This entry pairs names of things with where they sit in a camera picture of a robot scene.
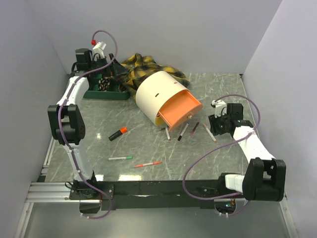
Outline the red translucent pen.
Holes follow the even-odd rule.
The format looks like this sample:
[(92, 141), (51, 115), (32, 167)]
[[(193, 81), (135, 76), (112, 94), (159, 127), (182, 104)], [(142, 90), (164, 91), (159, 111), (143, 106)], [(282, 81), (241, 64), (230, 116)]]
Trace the red translucent pen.
[(194, 128), (192, 129), (192, 131), (191, 131), (191, 133), (190, 133), (190, 136), (192, 136), (192, 135), (194, 134), (194, 132), (196, 131), (196, 129), (197, 129), (197, 127), (199, 126), (199, 124), (200, 124), (200, 121), (198, 121), (198, 122), (195, 124)]

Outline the round cream drawer organizer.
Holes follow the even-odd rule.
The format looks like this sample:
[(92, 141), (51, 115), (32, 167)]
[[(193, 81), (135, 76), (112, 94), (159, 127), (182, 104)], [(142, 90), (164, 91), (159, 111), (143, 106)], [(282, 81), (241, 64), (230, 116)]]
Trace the round cream drawer organizer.
[(155, 126), (173, 131), (198, 113), (203, 105), (180, 82), (165, 71), (147, 77), (135, 96), (139, 109)]

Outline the black orange highlighter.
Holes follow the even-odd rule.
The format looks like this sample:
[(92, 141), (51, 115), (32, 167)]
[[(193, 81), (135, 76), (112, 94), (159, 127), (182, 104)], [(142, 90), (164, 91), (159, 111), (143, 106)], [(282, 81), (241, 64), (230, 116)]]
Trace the black orange highlighter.
[(113, 133), (108, 138), (109, 138), (110, 141), (113, 141), (113, 140), (115, 140), (116, 138), (118, 138), (119, 136), (123, 135), (126, 132), (127, 132), (127, 128), (123, 127), (121, 129), (119, 129), (118, 131), (116, 131), (115, 133)]

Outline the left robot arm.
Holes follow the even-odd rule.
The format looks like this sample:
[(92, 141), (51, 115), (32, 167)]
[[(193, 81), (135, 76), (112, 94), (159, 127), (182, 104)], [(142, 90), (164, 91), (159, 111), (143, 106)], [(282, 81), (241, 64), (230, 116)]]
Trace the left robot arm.
[(86, 126), (80, 113), (84, 95), (97, 85), (97, 80), (112, 79), (125, 68), (116, 60), (116, 55), (80, 48), (75, 51), (66, 91), (62, 98), (48, 107), (48, 117), (53, 138), (63, 146), (71, 162), (74, 179), (70, 187), (71, 199), (95, 199), (102, 196), (95, 173), (83, 148)]

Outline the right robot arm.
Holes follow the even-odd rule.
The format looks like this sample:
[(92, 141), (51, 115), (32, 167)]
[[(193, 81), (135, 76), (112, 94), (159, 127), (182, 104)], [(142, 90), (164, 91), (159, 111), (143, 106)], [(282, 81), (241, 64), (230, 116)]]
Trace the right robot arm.
[(217, 191), (221, 197), (229, 197), (234, 191), (247, 200), (281, 201), (284, 195), (286, 164), (277, 160), (264, 147), (256, 135), (254, 126), (244, 119), (243, 105), (213, 101), (215, 109), (209, 116), (211, 133), (229, 133), (239, 144), (248, 161), (244, 175), (222, 173), (218, 178)]

